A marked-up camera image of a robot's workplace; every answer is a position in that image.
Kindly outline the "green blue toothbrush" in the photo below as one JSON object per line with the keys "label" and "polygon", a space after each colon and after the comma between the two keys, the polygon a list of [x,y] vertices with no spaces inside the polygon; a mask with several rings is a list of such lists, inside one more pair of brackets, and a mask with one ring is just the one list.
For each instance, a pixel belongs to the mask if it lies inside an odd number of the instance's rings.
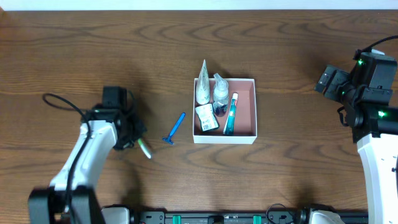
{"label": "green blue toothbrush", "polygon": [[145,143],[145,141],[142,138],[139,138],[137,140],[137,143],[139,144],[142,152],[144,153],[144,155],[148,158],[148,159],[152,159],[152,153],[149,149],[149,147],[147,146],[147,144]]}

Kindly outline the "white lotion tube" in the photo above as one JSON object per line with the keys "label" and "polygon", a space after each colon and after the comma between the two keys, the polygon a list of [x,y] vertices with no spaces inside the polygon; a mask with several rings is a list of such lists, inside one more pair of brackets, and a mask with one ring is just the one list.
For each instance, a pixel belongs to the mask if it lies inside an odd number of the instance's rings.
{"label": "white lotion tube", "polygon": [[198,77],[197,85],[195,88],[195,99],[199,105],[205,105],[210,101],[210,81],[206,66],[206,60],[203,61],[203,65],[201,67]]}

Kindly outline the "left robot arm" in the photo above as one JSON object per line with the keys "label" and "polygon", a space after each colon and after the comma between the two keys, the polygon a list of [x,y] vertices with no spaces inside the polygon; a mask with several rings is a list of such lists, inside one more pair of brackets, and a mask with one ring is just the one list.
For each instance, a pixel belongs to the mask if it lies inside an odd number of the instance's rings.
{"label": "left robot arm", "polygon": [[34,189],[28,199],[31,223],[132,223],[125,205],[101,207],[95,188],[111,150],[134,145],[146,130],[133,106],[100,104],[82,117],[80,135],[70,157],[46,189]]}

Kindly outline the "blue disposable razor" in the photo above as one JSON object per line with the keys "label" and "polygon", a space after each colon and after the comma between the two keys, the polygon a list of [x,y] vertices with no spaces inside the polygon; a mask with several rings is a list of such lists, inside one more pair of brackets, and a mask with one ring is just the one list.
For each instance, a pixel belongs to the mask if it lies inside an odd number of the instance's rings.
{"label": "blue disposable razor", "polygon": [[185,118],[186,113],[183,112],[180,117],[178,118],[178,120],[176,121],[176,123],[174,124],[173,128],[171,129],[171,131],[169,132],[169,135],[167,137],[163,137],[162,140],[165,141],[166,143],[170,144],[170,145],[174,145],[174,142],[172,141],[172,137],[174,136],[174,134],[177,132],[179,126],[181,125],[181,123],[183,122],[184,118]]}

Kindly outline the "green white wipes packet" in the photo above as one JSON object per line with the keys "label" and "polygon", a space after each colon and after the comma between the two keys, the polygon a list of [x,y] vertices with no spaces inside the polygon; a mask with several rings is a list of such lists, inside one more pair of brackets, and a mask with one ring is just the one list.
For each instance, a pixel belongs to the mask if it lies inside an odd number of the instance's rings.
{"label": "green white wipes packet", "polygon": [[211,103],[197,106],[195,108],[195,112],[198,115],[201,130],[203,132],[219,128],[219,124],[213,113],[213,105]]}

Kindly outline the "clear blue soap pump bottle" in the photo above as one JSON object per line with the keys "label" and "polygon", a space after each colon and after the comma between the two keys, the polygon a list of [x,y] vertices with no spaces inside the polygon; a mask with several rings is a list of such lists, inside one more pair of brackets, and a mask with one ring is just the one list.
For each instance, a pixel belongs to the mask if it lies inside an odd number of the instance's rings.
{"label": "clear blue soap pump bottle", "polygon": [[215,84],[213,86],[213,111],[218,117],[226,114],[229,102],[229,84],[218,73],[213,75]]}

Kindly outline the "teal toothpaste tube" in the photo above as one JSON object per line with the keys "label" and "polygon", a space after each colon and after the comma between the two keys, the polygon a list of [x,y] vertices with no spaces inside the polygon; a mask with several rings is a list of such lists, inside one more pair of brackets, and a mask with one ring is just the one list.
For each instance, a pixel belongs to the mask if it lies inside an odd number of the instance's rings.
{"label": "teal toothpaste tube", "polygon": [[231,103],[229,106],[228,117],[223,130],[224,135],[231,136],[234,133],[234,120],[236,117],[237,102],[238,102],[238,94],[233,93]]}

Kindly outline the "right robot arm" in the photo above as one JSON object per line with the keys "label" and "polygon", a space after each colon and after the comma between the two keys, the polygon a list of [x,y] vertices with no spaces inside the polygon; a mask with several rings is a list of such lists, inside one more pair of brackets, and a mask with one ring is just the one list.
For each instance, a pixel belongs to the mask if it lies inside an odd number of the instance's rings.
{"label": "right robot arm", "polygon": [[350,72],[329,65],[315,91],[341,104],[363,165],[370,223],[397,223],[397,108],[389,106],[396,59],[358,50]]}

